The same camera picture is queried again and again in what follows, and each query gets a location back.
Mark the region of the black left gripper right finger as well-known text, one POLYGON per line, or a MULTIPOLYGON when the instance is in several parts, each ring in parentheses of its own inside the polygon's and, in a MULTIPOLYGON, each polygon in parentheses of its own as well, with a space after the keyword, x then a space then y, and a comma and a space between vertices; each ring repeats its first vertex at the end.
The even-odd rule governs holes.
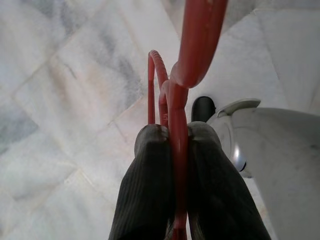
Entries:
POLYGON ((187 210, 193 240, 269 240, 245 181, 205 122, 188 124, 187 210))

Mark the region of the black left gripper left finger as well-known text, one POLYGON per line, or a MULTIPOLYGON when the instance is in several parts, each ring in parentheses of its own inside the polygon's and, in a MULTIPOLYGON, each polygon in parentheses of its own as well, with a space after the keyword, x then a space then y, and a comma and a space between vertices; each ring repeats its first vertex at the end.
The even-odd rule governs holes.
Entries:
POLYGON ((110 240, 163 240, 175 215, 168 129, 148 124, 138 133, 134 159, 119 188, 110 240))

